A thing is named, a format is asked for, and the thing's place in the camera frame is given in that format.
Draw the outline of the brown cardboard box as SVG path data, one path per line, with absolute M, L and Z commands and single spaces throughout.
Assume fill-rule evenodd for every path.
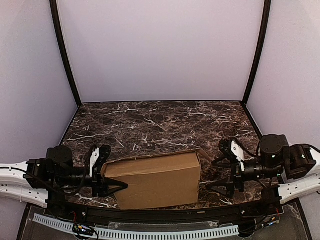
M 114 194 L 121 210 L 142 210 L 194 204 L 199 198 L 201 148 L 108 161 L 103 177 L 128 185 Z

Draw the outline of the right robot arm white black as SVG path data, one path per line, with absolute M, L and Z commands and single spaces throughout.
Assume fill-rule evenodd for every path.
M 206 185 L 206 189 L 233 198 L 244 192 L 245 183 L 285 177 L 288 182 L 264 185 L 261 201 L 281 205 L 320 191 L 320 150 L 310 144 L 289 145 L 285 135 L 264 135 L 253 154 L 236 138 L 219 141 L 222 156 L 212 165 L 231 170 L 224 179 Z

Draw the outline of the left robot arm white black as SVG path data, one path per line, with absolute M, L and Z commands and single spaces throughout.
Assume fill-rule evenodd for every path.
M 101 173 L 110 154 L 109 145 L 93 145 L 84 157 L 84 166 L 76 167 L 72 150 L 59 145 L 48 148 L 44 158 L 1 164 L 0 195 L 42 208 L 64 202 L 83 188 L 90 188 L 94 197 L 108 197 L 129 186 Z

